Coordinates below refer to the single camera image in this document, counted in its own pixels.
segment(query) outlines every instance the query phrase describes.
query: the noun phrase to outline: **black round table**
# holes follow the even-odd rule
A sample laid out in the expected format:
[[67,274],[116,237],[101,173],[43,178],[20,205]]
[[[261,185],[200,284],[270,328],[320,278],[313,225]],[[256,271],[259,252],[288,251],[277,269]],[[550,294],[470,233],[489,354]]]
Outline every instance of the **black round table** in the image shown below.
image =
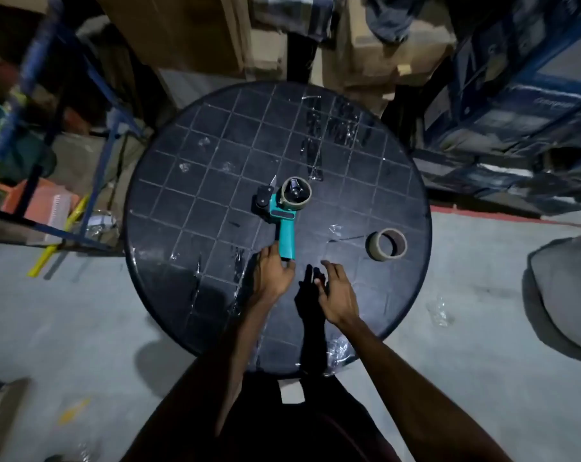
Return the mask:
[[[183,109],[152,140],[125,204],[126,259],[153,318],[195,355],[240,314],[249,260],[275,240],[276,226],[253,205],[277,176],[310,182],[313,196],[295,223],[296,278],[271,310],[250,370],[299,372],[304,338],[294,298],[308,265],[341,263],[361,317],[381,338],[406,315],[430,258],[425,187],[394,135],[370,112],[327,89],[249,82]],[[395,227],[406,255],[373,261],[366,237]],[[327,372],[356,359],[325,326]]]

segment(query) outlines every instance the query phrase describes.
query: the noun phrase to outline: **packing tape roll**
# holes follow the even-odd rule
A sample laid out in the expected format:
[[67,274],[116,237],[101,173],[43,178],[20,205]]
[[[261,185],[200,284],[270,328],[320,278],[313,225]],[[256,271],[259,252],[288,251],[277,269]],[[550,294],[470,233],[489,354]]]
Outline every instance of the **packing tape roll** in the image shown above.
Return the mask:
[[[384,251],[382,251],[382,248],[380,248],[380,238],[383,235],[388,236],[395,244],[396,248],[395,255],[392,256],[390,254],[387,254]],[[408,242],[406,241],[406,237],[402,232],[400,232],[396,228],[384,228],[379,232],[375,232],[372,234],[372,237],[369,241],[369,254],[371,254],[371,256],[374,259],[377,259],[378,261],[399,259],[400,257],[403,257],[406,254],[407,250]]]
[[[310,195],[308,196],[308,199],[306,199],[303,202],[291,202],[288,201],[285,197],[284,197],[284,192],[286,191],[286,187],[288,186],[288,184],[290,183],[291,180],[300,180],[302,181],[302,183],[305,183],[305,186],[309,189],[310,191]],[[305,180],[304,178],[301,177],[291,177],[288,178],[284,184],[282,185],[281,189],[280,189],[280,201],[282,203],[282,205],[290,210],[299,210],[299,209],[303,209],[307,203],[310,201],[310,199],[312,199],[312,187],[310,186],[310,184],[308,183],[307,180]]]

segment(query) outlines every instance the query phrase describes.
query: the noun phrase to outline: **blue box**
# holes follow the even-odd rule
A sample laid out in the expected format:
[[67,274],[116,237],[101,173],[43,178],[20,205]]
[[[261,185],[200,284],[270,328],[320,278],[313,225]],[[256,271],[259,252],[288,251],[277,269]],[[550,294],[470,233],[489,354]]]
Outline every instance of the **blue box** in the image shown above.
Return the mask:
[[517,0],[465,39],[452,64],[455,79],[423,115],[426,147],[540,152],[553,140],[544,131],[581,117],[581,0]]

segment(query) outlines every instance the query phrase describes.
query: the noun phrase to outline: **dark clothing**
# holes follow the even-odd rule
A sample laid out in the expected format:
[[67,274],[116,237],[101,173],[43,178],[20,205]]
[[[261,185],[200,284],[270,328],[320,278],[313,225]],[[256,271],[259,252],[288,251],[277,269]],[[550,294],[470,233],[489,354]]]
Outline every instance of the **dark clothing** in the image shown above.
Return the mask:
[[285,405],[275,378],[246,374],[219,438],[220,460],[399,462],[336,377],[303,378],[301,385],[305,402]]

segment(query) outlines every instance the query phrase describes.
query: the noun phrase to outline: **concrete floor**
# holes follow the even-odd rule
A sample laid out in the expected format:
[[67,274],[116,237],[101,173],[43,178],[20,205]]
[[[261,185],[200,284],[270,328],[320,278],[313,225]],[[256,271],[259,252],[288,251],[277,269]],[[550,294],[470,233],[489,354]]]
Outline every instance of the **concrete floor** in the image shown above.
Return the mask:
[[[558,225],[433,214],[428,277],[387,345],[471,414],[516,461],[581,462],[581,361],[546,346],[529,323],[526,256]],[[85,441],[116,461],[193,357],[149,318],[122,258],[70,254],[51,279],[25,276],[40,251],[0,245],[0,380],[32,380],[3,461],[42,461]],[[441,297],[452,325],[427,306]],[[412,458],[361,365],[339,374],[403,461]],[[302,399],[298,383],[284,400]],[[62,409],[91,402],[73,424]]]

